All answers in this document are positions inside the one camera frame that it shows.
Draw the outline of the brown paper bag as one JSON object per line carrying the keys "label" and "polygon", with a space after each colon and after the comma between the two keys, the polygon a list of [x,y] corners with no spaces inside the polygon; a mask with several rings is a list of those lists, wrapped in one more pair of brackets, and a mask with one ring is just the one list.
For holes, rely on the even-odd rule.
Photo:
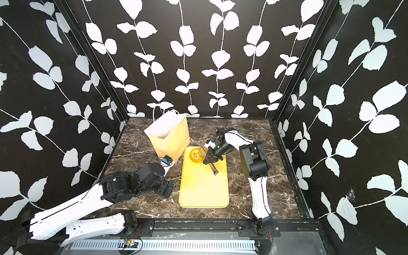
{"label": "brown paper bag", "polygon": [[177,162],[190,144],[187,116],[175,109],[155,120],[144,132],[160,159],[169,156]]}

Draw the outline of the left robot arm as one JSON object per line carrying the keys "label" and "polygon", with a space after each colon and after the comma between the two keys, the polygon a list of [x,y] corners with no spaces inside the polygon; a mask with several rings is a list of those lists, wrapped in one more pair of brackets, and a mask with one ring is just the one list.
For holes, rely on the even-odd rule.
{"label": "left robot arm", "polygon": [[140,169],[119,171],[103,177],[88,191],[54,208],[30,215],[25,213],[22,225],[27,233],[17,240],[17,249],[40,245],[46,252],[77,240],[106,234],[133,234],[138,228],[132,212],[84,220],[84,217],[105,207],[153,192],[170,197],[175,183],[165,176],[174,165],[172,160],[146,163]]}

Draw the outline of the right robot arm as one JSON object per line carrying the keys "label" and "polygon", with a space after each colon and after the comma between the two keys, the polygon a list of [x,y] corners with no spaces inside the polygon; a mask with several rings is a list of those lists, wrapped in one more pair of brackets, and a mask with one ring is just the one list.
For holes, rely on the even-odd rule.
{"label": "right robot arm", "polygon": [[269,162],[265,146],[261,141],[250,140],[235,129],[220,128],[216,136],[207,140],[200,148],[203,164],[210,165],[214,174],[218,174],[215,163],[232,150],[240,152],[242,172],[248,178],[252,196],[252,215],[259,232],[273,226],[273,214],[267,197],[267,178]]}

